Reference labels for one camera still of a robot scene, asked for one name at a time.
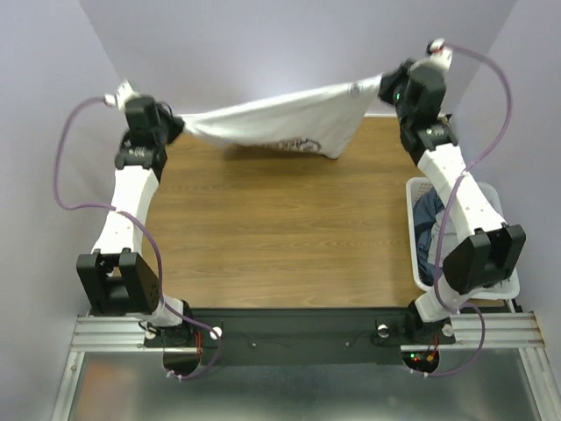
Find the aluminium frame rail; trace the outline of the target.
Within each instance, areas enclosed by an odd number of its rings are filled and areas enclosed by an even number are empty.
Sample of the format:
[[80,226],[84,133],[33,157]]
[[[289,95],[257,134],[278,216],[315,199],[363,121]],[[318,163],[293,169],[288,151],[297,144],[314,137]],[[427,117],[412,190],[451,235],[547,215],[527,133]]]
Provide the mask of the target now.
[[159,300],[158,276],[142,259],[146,217],[159,187],[155,160],[159,147],[127,146],[124,138],[115,158],[115,188],[110,211],[94,248],[117,261],[122,285],[111,287],[111,302],[124,313],[151,313]]
[[[438,341],[440,350],[475,350],[481,337],[485,349],[543,348],[544,340],[531,313],[486,313],[485,324],[474,314],[451,318],[447,329],[454,335]],[[74,353],[159,352],[149,346],[135,318],[79,317],[69,349]]]

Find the aluminium frame rail left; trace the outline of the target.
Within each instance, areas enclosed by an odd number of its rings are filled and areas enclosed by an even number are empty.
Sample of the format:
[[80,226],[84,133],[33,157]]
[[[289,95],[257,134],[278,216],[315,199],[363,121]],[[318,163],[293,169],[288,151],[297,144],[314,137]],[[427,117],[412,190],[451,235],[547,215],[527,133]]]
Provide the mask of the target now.
[[124,138],[115,158],[115,188],[110,211],[94,248],[117,261],[122,285],[111,287],[111,302],[124,313],[151,313],[159,300],[158,276],[142,259],[146,217],[159,187],[155,160],[159,147],[127,146]]

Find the aluminium frame rail front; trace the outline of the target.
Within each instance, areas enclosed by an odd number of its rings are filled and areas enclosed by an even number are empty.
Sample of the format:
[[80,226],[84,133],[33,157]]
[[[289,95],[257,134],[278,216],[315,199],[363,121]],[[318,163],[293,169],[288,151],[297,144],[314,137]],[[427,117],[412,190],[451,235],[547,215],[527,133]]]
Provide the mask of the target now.
[[[475,350],[481,337],[485,349],[543,348],[544,340],[531,313],[486,313],[485,324],[474,314],[451,318],[447,329],[454,335],[438,341],[440,350]],[[135,318],[79,317],[69,349],[74,353],[159,352],[149,346]]]

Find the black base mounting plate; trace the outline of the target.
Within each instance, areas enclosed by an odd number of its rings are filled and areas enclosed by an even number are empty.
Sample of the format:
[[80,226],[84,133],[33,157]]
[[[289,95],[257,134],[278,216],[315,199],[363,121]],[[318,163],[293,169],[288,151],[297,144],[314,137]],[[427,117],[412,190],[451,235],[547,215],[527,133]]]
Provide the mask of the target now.
[[429,343],[451,345],[444,335],[450,323],[422,324],[400,307],[228,309],[199,308],[196,321],[220,328],[222,339],[189,325],[160,328],[148,348],[189,348],[200,345],[201,363],[219,351],[224,366],[291,366],[376,363],[400,365],[401,348],[424,350]]

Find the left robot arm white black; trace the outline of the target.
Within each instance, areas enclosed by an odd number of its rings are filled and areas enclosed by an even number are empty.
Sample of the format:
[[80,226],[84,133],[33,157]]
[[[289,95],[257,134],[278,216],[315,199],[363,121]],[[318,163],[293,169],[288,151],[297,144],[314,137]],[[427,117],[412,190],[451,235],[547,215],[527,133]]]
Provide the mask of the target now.
[[165,328],[177,346],[188,344],[195,324],[183,301],[162,291],[162,268],[151,269],[142,255],[151,201],[167,163],[168,145],[184,128],[182,120],[151,96],[124,102],[128,125],[114,160],[115,186],[107,216],[90,253],[79,255],[77,274],[96,316],[129,316]]

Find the navy blue tank top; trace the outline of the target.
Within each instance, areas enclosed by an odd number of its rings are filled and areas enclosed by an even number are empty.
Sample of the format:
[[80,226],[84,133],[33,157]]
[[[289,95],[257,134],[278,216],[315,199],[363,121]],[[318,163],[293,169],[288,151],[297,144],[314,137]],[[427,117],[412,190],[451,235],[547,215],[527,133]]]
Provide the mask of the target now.
[[413,207],[418,273],[422,283],[429,287],[434,283],[435,272],[435,267],[428,263],[430,231],[443,210],[444,205],[434,188],[422,195]]

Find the white plastic laundry basket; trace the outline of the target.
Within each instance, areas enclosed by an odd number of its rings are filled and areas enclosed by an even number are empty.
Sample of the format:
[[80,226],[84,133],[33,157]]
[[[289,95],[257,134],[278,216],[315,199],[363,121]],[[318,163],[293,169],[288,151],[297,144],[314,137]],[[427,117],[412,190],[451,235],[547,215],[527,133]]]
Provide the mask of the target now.
[[[492,207],[503,214],[501,202],[493,186],[485,182],[478,185]],[[408,234],[411,251],[413,277],[422,291],[430,289],[434,282],[437,238],[444,214],[444,205],[427,178],[413,177],[406,183],[408,212]],[[457,233],[451,219],[445,225],[444,243],[439,265],[458,244]],[[473,297],[486,300],[514,299],[520,292],[516,269],[510,278],[492,288],[483,289]]]

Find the grey tank top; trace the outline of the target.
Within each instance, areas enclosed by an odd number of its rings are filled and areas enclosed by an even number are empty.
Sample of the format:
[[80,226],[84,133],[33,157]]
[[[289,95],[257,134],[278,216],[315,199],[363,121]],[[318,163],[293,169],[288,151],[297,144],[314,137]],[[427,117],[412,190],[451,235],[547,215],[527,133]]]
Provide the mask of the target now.
[[457,244],[457,237],[452,222],[447,222],[442,229],[442,219],[437,218],[435,224],[430,231],[430,249],[428,254],[428,263],[434,267],[441,268],[444,258],[447,257]]

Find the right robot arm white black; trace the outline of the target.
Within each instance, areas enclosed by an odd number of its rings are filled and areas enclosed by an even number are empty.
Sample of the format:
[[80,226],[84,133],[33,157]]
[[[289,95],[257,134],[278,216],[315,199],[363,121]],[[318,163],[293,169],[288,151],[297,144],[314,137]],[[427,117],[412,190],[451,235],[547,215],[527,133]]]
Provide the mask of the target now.
[[483,289],[508,280],[526,241],[487,201],[473,179],[451,128],[438,114],[446,91],[444,71],[428,61],[404,61],[381,77],[379,98],[394,106],[401,144],[430,180],[444,204],[444,222],[456,230],[458,245],[437,266],[433,286],[410,304],[403,321],[406,337],[423,342],[447,318]]

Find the white graphic tank top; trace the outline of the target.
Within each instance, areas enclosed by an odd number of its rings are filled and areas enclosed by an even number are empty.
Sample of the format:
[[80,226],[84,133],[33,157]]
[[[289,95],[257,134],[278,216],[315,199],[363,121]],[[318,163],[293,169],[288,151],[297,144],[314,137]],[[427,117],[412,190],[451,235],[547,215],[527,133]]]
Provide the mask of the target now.
[[263,146],[336,159],[377,98],[381,77],[182,114],[184,131],[216,146]]

